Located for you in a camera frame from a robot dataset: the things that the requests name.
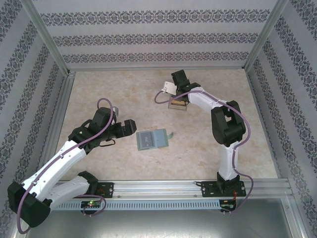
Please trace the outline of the dark grey card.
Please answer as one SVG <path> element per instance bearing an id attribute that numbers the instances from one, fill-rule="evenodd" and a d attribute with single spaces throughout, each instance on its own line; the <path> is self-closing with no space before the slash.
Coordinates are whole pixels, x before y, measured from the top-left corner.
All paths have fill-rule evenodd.
<path id="1" fill-rule="evenodd" d="M 153 147 L 152 133 L 150 131 L 140 132 L 141 149 L 149 149 Z"/>

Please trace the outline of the galvanised metal sheet panel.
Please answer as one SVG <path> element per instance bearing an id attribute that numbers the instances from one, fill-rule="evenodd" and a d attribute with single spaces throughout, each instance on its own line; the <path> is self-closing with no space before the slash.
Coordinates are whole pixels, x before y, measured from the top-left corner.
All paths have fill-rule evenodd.
<path id="1" fill-rule="evenodd" d="M 217 210 L 54 211 L 15 238 L 309 238 L 291 199 L 251 199 L 233 214 Z"/>

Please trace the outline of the clear acrylic card stand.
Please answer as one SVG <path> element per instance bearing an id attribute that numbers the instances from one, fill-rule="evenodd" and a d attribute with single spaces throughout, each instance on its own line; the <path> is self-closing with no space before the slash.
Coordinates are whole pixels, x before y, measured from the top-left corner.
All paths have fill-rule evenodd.
<path id="1" fill-rule="evenodd" d="M 177 105 L 172 105 L 171 104 L 171 101 L 175 100 L 174 97 L 175 97 L 175 95 L 170 95 L 170 97 L 169 97 L 170 102 L 168 103 L 168 108 L 172 109 L 172 110 L 186 111 L 187 110 L 187 106 L 177 106 Z"/>

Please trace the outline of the aluminium frame post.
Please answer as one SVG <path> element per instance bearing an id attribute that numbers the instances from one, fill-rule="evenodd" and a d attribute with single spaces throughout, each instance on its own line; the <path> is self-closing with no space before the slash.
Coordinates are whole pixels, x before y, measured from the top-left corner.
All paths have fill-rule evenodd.
<path id="1" fill-rule="evenodd" d="M 63 59 L 60 51 L 58 50 L 58 47 L 53 40 L 53 37 L 49 33 L 49 30 L 47 29 L 42 17 L 38 13 L 33 0 L 20 0 L 22 6 L 25 8 L 25 11 L 27 12 L 28 16 L 32 20 L 33 24 L 35 25 L 38 33 L 40 34 L 42 40 L 46 44 L 47 48 L 49 49 L 51 55 L 53 56 L 53 59 L 57 63 L 59 69 L 62 71 L 64 76 L 69 75 L 69 68 L 66 65 L 65 60 Z"/>
<path id="2" fill-rule="evenodd" d="M 248 72 L 254 61 L 256 60 L 259 52 L 261 51 L 261 48 L 263 47 L 264 43 L 266 42 L 267 38 L 269 37 L 271 31 L 274 28 L 274 25 L 276 24 L 277 20 L 279 19 L 279 16 L 283 12 L 284 8 L 286 7 L 289 0 L 277 0 L 274 8 L 272 9 L 270 15 L 268 16 L 268 19 L 260 32 L 253 48 L 251 49 L 246 62 L 243 66 L 243 69 L 245 72 Z"/>

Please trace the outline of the green card holder wallet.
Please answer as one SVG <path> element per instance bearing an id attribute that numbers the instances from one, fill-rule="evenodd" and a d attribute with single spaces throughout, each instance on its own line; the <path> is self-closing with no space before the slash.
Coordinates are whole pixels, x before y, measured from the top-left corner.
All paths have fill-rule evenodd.
<path id="1" fill-rule="evenodd" d="M 149 149 L 141 149 L 140 147 L 140 132 L 137 132 L 136 138 L 137 138 L 137 146 L 139 151 L 143 150 L 150 150 L 150 149 L 157 149 L 162 147 L 168 147 L 169 143 L 168 141 L 174 136 L 174 133 L 167 134 L 166 129 L 156 129 L 156 130 L 150 130 L 152 133 L 152 139 L 153 139 L 153 147 Z"/>

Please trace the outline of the circuit board with green light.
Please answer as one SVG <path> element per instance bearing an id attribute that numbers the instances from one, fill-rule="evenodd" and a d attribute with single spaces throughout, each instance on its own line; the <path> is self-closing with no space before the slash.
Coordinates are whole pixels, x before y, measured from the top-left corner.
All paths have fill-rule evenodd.
<path id="1" fill-rule="evenodd" d="M 101 208 L 101 202 L 100 201 L 82 201 L 81 202 L 81 208 L 91 208 L 91 209 L 99 209 Z"/>

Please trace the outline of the aluminium mounting rail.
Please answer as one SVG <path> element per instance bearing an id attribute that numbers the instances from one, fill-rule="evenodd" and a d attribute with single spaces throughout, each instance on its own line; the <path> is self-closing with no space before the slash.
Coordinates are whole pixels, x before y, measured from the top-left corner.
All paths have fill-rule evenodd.
<path id="1" fill-rule="evenodd" d="M 67 201 L 70 198 L 68 189 L 72 182 L 82 181 L 84 178 L 75 178 L 71 181 L 60 181 L 55 185 L 47 186 L 36 183 L 30 194 L 38 200 Z M 201 181 L 195 180 L 114 180 L 101 182 L 114 183 L 112 199 L 229 199 L 229 198 L 286 198 L 293 197 L 293 191 L 287 179 L 256 179 L 254 182 L 242 180 L 246 189 L 246 197 L 203 197 Z"/>

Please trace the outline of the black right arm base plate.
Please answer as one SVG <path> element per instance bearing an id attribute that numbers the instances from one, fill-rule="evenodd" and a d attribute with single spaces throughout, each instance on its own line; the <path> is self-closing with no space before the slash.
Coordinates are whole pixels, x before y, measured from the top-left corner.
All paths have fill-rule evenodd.
<path id="1" fill-rule="evenodd" d="M 229 187 L 220 188 L 216 181 L 203 181 L 201 182 L 202 196 L 203 197 L 246 197 L 245 185 L 239 181 Z"/>

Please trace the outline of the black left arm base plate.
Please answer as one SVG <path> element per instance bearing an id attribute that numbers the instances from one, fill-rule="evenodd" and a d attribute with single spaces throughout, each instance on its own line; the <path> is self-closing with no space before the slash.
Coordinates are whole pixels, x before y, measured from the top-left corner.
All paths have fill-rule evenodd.
<path id="1" fill-rule="evenodd" d="M 93 182 L 87 181 L 72 182 L 69 192 L 70 198 L 112 198 L 114 192 L 114 183 L 112 182 Z"/>

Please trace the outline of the aluminium frame crossbar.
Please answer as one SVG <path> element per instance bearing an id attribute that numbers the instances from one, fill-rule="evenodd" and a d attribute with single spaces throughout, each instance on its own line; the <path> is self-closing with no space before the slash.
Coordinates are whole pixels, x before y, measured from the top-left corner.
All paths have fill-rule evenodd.
<path id="1" fill-rule="evenodd" d="M 229 69 L 244 69 L 242 66 L 155 66 L 155 67 L 99 67 L 99 68 L 70 68 L 70 72 L 84 71 L 152 71 L 152 70 L 229 70 Z"/>

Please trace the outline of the aluminium side rail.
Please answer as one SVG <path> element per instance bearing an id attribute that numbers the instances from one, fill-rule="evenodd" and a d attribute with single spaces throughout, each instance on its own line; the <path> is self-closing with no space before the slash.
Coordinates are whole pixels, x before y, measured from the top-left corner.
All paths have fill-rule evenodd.
<path id="1" fill-rule="evenodd" d="M 53 116 L 51 118 L 49 130 L 44 140 L 44 146 L 42 152 L 40 153 L 40 160 L 36 167 L 37 170 L 40 169 L 52 156 L 55 155 L 75 75 L 76 72 L 71 71 L 61 86 L 60 94 L 58 96 Z"/>
<path id="2" fill-rule="evenodd" d="M 247 81 L 248 81 L 248 84 L 249 84 L 249 87 L 251 89 L 251 93 L 252 93 L 252 96 L 253 96 L 253 99 L 255 101 L 255 105 L 256 105 L 256 109 L 257 109 L 257 112 L 258 112 L 258 115 L 259 115 L 259 118 L 260 118 L 260 122 L 261 122 L 261 125 L 262 125 L 262 129 L 264 131 L 264 136 L 265 136 L 265 139 L 266 139 L 266 142 L 267 142 L 267 145 L 268 145 L 268 149 L 269 149 L 269 152 L 270 152 L 270 155 L 271 155 L 271 158 L 272 158 L 272 161 L 273 161 L 273 165 L 274 165 L 274 169 L 275 169 L 275 172 L 277 174 L 277 177 L 279 179 L 282 179 L 283 176 L 282 174 L 280 173 L 280 168 L 279 168 L 279 164 L 276 160 L 276 153 L 275 153 L 275 150 L 274 150 L 274 147 L 272 145 L 272 142 L 270 140 L 270 136 L 269 136 L 269 133 L 268 133 L 268 130 L 267 130 L 267 126 L 266 126 L 266 123 L 265 123 L 265 120 L 263 118 L 263 112 L 262 112 L 262 109 L 261 109 L 261 106 L 259 104 L 259 101 L 258 101 L 258 98 L 257 98 L 257 94 L 256 94 L 256 91 L 255 91 L 255 88 L 253 86 L 253 83 L 251 81 L 251 78 L 248 74 L 248 72 L 245 72 L 246 74 L 246 78 L 247 78 Z"/>

